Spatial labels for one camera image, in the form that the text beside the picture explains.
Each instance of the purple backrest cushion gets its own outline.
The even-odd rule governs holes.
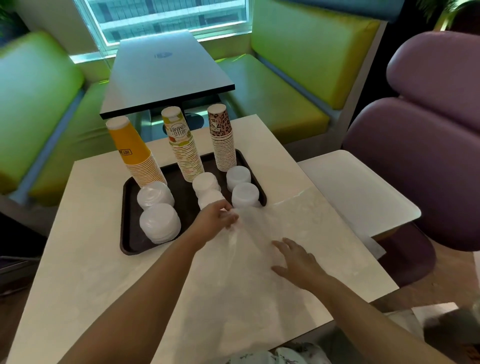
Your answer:
[[[387,79],[404,98],[480,132],[480,36],[414,36],[390,60]]]
[[[480,250],[480,136],[398,98],[368,105],[343,147],[415,203],[440,244]]]

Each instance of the green bench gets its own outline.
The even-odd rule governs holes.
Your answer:
[[[343,109],[381,21],[282,0],[255,0],[253,14],[256,57],[218,60],[235,83],[226,101],[282,144],[325,133],[322,105]]]
[[[83,74],[44,32],[0,58],[0,194],[57,205],[76,160],[115,150],[99,116],[106,83],[83,92]]]

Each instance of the hand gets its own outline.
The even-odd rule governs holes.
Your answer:
[[[193,224],[185,232],[197,243],[197,250],[202,249],[206,242],[216,237],[223,228],[229,227],[238,220],[237,214],[229,212],[231,209],[232,205],[227,200],[220,200],[207,205],[199,212]]]
[[[272,244],[283,254],[287,263],[286,268],[273,266],[272,270],[276,274],[310,292],[319,278],[329,277],[319,266],[312,253],[307,253],[301,245],[293,240],[287,238],[282,240],[282,242],[272,241]]]

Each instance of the leopard print cup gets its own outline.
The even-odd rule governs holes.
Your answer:
[[[230,118],[225,105],[214,104],[207,111],[210,134],[212,136],[222,137],[232,132],[232,124],[230,124]]]

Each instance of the person's left hand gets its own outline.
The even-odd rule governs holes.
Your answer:
[[[231,209],[232,205],[227,200],[220,200],[209,204],[199,212],[193,224],[185,232],[189,240],[195,241],[197,250],[202,249],[206,242],[216,237],[223,228],[229,227],[238,220],[239,216],[230,212]]]

